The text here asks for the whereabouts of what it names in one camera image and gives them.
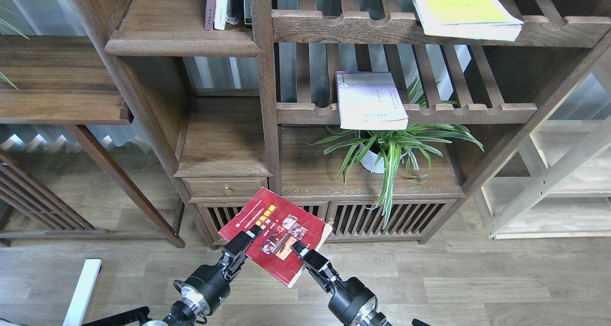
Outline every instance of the book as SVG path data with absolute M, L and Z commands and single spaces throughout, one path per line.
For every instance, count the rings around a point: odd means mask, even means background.
M 402 130 L 408 126 L 399 92 L 390 72 L 336 74 L 340 128 Z
M 244 0 L 229 0 L 227 4 L 227 23 L 236 25 L 244 17 Z
M 246 256 L 272 274 L 287 287 L 292 287 L 304 269 L 303 261 L 292 250 L 297 240 L 310 250 L 318 250 L 332 227 L 281 196 L 261 188 L 219 235 L 231 241 L 240 231 L 253 225 L 263 231 L 253 241 Z
M 216 0 L 206 0 L 206 10 L 204 15 L 204 30 L 214 30 L 214 11 L 216 10 Z
M 498 0 L 412 0 L 427 35 L 515 41 L 523 21 Z
M 244 0 L 244 28 L 253 30 L 253 16 L 251 13 L 251 1 Z
M 227 24 L 227 4 L 229 0 L 215 0 L 215 2 L 214 28 L 216 30 L 225 30 L 225 25 Z

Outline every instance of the white book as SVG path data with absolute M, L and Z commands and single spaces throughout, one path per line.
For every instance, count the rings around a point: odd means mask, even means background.
M 515 41 L 521 20 L 498 0 L 413 0 L 427 35 Z
M 216 30 L 225 30 L 228 2 L 229 0 L 216 0 L 216 9 L 214 10 L 214 28 Z
M 340 128 L 403 130 L 408 126 L 399 92 L 390 72 L 338 72 Z

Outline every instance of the wooden cabinet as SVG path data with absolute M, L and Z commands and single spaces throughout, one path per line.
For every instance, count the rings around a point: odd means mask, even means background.
M 525 22 L 515 42 L 425 35 L 408 0 L 378 0 L 381 16 L 375 19 L 358 0 L 336 0 L 340 9 L 334 14 L 317 10 L 326 0 L 298 0 L 294 10 L 273 8 L 276 0 L 251 1 L 253 32 L 204 31 L 203 0 L 71 0 L 182 199 L 198 203 L 196 222 L 211 244 L 219 243 L 215 232 L 223 217 L 231 216 L 214 208 L 237 202 L 209 192 L 208 183 L 198 188 L 192 183 L 244 178 L 267 180 L 287 199 L 324 210 L 323 219 L 335 215 L 336 239 L 391 235 L 426 242 L 509 160 L 611 43 L 611 0 L 500 0 Z M 295 57 L 280 58 L 280 42 L 295 43 Z M 311 88 L 309 45 L 314 42 L 325 47 L 324 93 Z M 324 157 L 322 148 L 305 144 L 325 135 L 320 125 L 339 123 L 333 79 L 342 69 L 341 46 L 353 46 L 358 70 L 367 71 L 373 66 L 368 44 L 383 48 L 410 123 L 467 125 L 486 149 L 482 153 L 460 142 L 443 146 L 432 177 L 421 185 L 397 176 L 395 223 L 378 233 L 376 226 L 367 227 L 376 214 L 364 206 L 377 198 L 380 178 L 355 167 L 344 187 L 335 179 L 342 154 Z M 471 63 L 465 70 L 455 45 L 469 48 Z M 428 51 L 432 46 L 443 54 L 456 105 L 441 102 Z M 425 108 L 405 100 L 399 55 L 404 50 L 417 64 Z M 255 57 L 258 95 L 194 96 L 183 79 L 180 56 Z M 285 59 L 297 62 L 294 102 L 282 102 L 278 85 L 279 62 Z M 415 219 L 408 206 L 425 209 Z

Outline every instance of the wooden post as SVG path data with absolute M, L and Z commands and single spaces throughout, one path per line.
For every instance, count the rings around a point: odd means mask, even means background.
M 83 146 L 85 152 L 94 159 L 94 161 L 106 172 L 113 180 L 121 187 L 127 196 L 136 206 L 144 212 L 157 228 L 166 236 L 166 238 L 177 248 L 184 248 L 185 241 L 174 232 L 172 226 L 163 218 L 157 211 L 155 206 L 144 196 L 144 193 L 138 189 L 135 183 L 129 178 L 124 170 L 116 163 L 113 157 L 105 150 L 105 148 L 97 141 L 94 135 L 83 125 L 65 125 L 68 133 Z

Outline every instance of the light wooden shelf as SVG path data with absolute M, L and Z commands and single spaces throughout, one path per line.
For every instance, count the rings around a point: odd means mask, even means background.
M 336 72 L 341 70 L 338 44 L 327 44 L 330 98 L 323 102 L 322 106 L 317 106 L 312 102 L 308 50 L 307 44 L 297 44 L 297 101 L 277 103 L 278 122 L 281 124 L 338 125 L 340 117 L 337 104 Z M 430 55 L 425 45 L 413 45 L 412 50 L 426 93 L 427 107 L 409 104 L 408 88 L 397 46 L 384 46 L 388 70 L 393 74 L 395 85 L 404 103 L 403 106 L 410 117 L 410 124 L 524 124 L 537 111 L 537 106 L 533 103 L 511 103 L 504 100 L 493 70 L 487 61 L 486 53 L 478 45 L 470 46 L 469 52 L 473 66 L 477 69 L 476 74 L 481 78 L 476 78 L 475 74 L 463 73 L 456 48 L 453 45 L 441 46 L 457 104 L 443 103 L 437 88 L 436 77 L 432 71 Z M 358 70 L 371 72 L 367 45 L 356 45 L 355 55 Z M 484 87 L 474 90 L 472 85 L 477 83 L 483 84 Z
M 258 97 L 197 98 L 184 139 L 175 177 L 270 176 Z
M 329 136 L 322 127 L 283 127 L 281 131 L 282 196 L 307 200 L 324 196 L 328 200 L 377 200 L 382 187 L 382 174 L 371 174 L 360 164 L 350 171 L 348 185 L 343 177 L 336 179 L 345 151 L 336 150 L 326 156 L 326 146 L 310 146 Z M 422 184 L 409 178 L 404 166 L 399 169 L 394 185 L 395 200 L 451 199 L 464 196 L 445 146 L 439 147 L 443 157 L 432 157 L 432 176 Z M 421 165 L 425 159 L 419 157 Z M 415 174 L 425 174 L 428 167 Z
M 600 121 L 547 121 L 533 133 L 548 164 L 553 166 Z M 577 172 L 565 178 L 551 197 L 611 196 L 611 149 L 587 160 Z
M 133 0 L 105 46 L 124 56 L 257 56 L 253 31 L 204 30 L 205 0 Z
M 476 194 L 480 213 L 502 213 L 523 190 L 519 182 L 488 183 Z M 611 236 L 608 198 L 548 198 L 525 210 L 496 239 Z
M 88 37 L 0 36 L 0 122 L 129 124 L 129 112 Z
M 399 0 L 380 0 L 384 18 L 374 20 L 360 11 L 357 0 L 341 0 L 342 14 L 316 11 L 315 0 L 299 0 L 299 10 L 273 10 L 277 42 L 325 43 L 437 43 L 531 47 L 594 47 L 611 28 L 605 15 L 561 16 L 551 0 L 536 0 L 543 15 L 522 15 L 514 0 L 500 0 L 524 25 L 515 42 L 482 41 L 425 35 L 412 12 L 402 12 Z

